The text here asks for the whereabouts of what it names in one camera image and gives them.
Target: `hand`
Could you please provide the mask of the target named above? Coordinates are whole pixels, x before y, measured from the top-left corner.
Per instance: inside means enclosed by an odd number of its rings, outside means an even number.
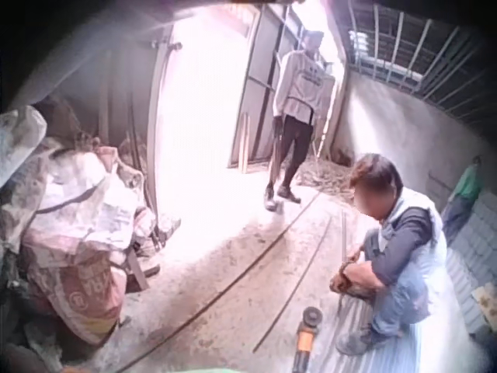
[[[283,116],[277,115],[273,118],[273,133],[279,136],[283,132]]]
[[[342,274],[336,274],[329,283],[329,290],[340,294],[347,291],[351,285],[352,284],[345,276]]]
[[[357,262],[357,260],[359,260],[361,251],[363,251],[362,247],[360,247],[359,249],[354,249],[353,251],[351,251],[349,254],[347,254],[347,261],[352,262],[352,263]]]

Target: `person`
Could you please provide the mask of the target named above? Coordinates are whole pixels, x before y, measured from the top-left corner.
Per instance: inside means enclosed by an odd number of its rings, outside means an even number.
[[[273,103],[273,149],[276,151],[273,151],[269,183],[264,195],[264,204],[269,211],[276,210],[274,183],[292,143],[294,153],[277,194],[294,203],[301,202],[292,193],[290,183],[307,157],[313,135],[313,119],[322,115],[325,71],[316,61],[316,54],[323,36],[321,31],[307,31],[304,34],[304,49],[291,51],[281,62]]]
[[[447,244],[442,219],[425,195],[404,186],[394,164],[367,154],[353,167],[350,186],[360,212],[380,222],[332,278],[330,289],[374,306],[367,326],[341,336],[342,354],[384,346],[404,326],[424,320],[443,290]],[[358,262],[364,252],[365,260]]]
[[[451,245],[457,233],[464,227],[471,216],[471,209],[481,192],[481,157],[473,158],[473,163],[466,168],[456,188],[449,197],[443,218],[443,232],[447,245]]]

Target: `sneaker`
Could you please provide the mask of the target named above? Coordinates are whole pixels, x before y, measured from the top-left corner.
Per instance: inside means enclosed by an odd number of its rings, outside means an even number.
[[[371,325],[367,325],[356,332],[341,336],[336,342],[336,349],[341,354],[357,356],[383,347],[389,339],[390,337],[375,332]]]
[[[285,200],[289,200],[290,202],[294,202],[295,204],[299,204],[302,201],[299,197],[295,197],[289,186],[280,186],[278,189],[278,196]]]
[[[273,188],[267,187],[266,192],[264,193],[264,207],[267,211],[274,212],[278,205],[274,200],[274,190]]]

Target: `doorway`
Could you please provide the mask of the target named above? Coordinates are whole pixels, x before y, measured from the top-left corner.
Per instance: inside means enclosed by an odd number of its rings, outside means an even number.
[[[158,95],[158,212],[182,214],[228,165],[257,11],[214,6],[174,25]]]

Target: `pile of bags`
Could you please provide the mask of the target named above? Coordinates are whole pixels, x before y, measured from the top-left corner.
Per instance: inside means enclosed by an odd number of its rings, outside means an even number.
[[[120,316],[128,250],[156,218],[116,148],[68,147],[46,129],[30,106],[0,115],[0,291],[24,287],[38,312],[99,345]]]

